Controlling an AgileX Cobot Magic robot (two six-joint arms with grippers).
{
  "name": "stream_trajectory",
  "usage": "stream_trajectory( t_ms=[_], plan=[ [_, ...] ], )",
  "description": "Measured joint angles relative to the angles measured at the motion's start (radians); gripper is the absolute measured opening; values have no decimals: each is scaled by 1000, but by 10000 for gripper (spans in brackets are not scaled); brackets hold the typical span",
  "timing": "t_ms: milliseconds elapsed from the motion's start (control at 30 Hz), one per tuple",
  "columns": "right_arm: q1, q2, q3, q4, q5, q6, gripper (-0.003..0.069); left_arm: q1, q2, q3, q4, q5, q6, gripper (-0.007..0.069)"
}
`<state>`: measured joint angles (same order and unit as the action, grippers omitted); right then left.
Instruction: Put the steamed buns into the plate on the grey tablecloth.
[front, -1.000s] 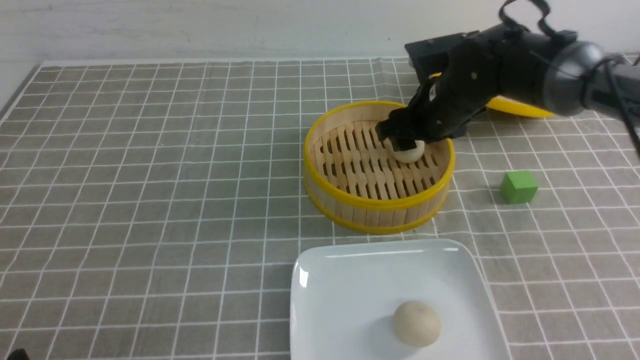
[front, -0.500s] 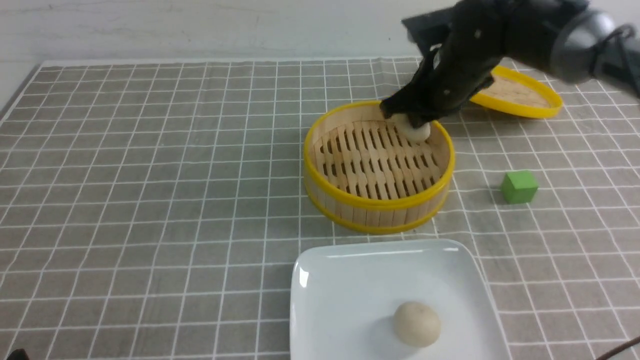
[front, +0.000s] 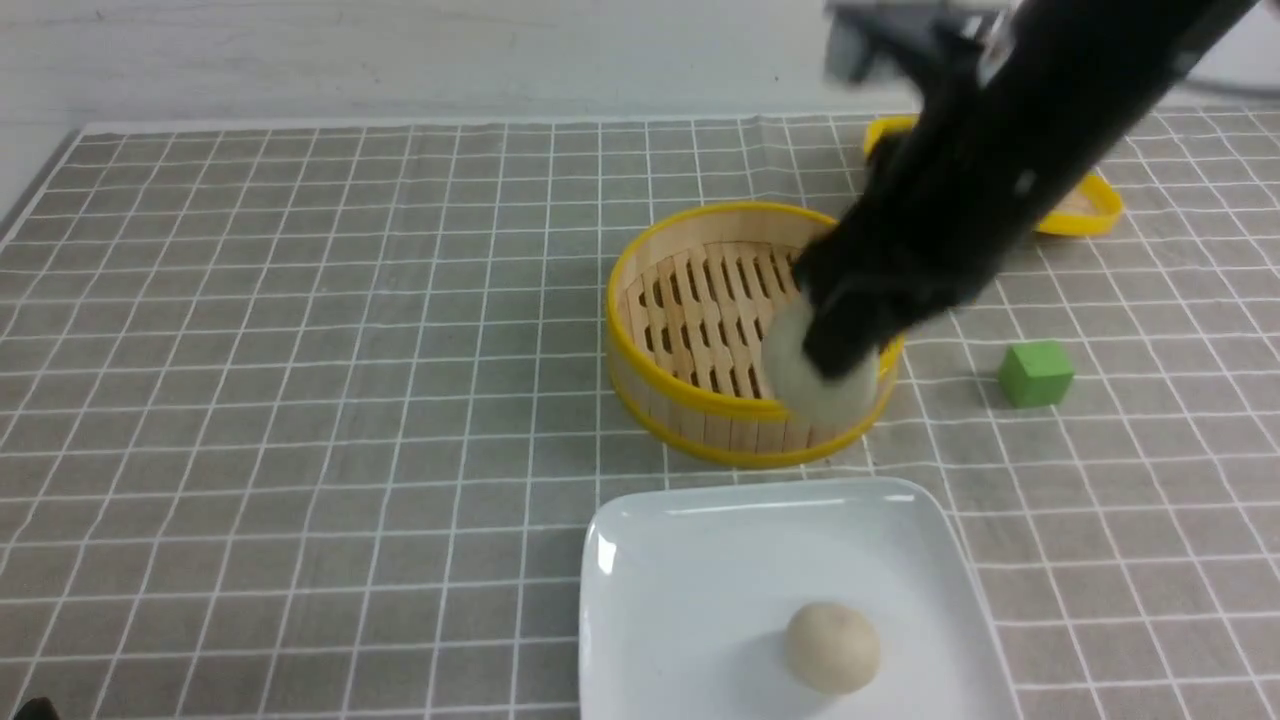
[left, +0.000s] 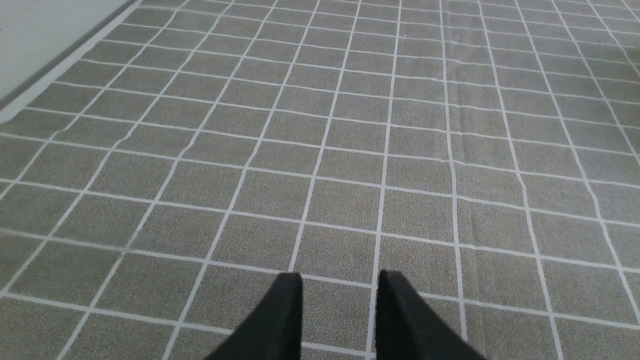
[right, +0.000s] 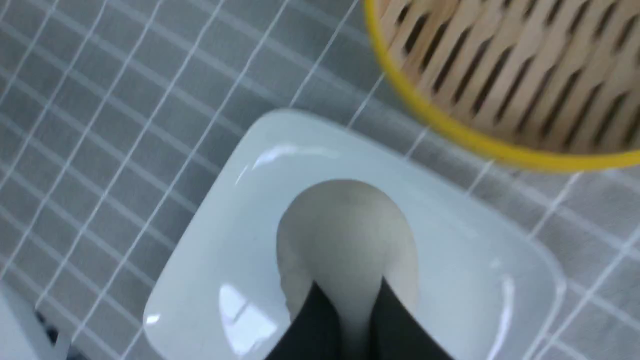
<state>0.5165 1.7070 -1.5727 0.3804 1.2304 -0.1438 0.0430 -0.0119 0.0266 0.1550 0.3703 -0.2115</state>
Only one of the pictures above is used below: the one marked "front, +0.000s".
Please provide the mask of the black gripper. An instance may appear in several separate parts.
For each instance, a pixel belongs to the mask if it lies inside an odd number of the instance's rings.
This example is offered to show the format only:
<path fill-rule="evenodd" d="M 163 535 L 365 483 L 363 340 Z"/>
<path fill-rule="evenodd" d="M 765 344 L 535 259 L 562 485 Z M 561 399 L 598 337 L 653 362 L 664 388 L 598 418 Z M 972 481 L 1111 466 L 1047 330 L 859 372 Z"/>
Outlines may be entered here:
<path fill-rule="evenodd" d="M 823 382 L 849 375 L 915 325 L 972 301 L 1030 236 L 964 224 L 963 210 L 869 217 L 854 205 L 794 264 L 812 304 L 803 351 Z"/>

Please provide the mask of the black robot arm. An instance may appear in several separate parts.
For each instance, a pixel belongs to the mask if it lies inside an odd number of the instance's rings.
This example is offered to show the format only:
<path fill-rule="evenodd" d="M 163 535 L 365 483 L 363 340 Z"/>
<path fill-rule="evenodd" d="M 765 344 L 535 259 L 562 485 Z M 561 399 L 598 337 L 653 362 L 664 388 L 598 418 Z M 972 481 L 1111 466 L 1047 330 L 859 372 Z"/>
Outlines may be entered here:
<path fill-rule="evenodd" d="M 970 302 L 1015 247 L 1253 8 L 1251 1 L 829 4 L 828 64 L 856 85 L 879 59 L 922 94 L 872 154 L 867 186 L 794 278 L 799 341 L 824 380 Z"/>

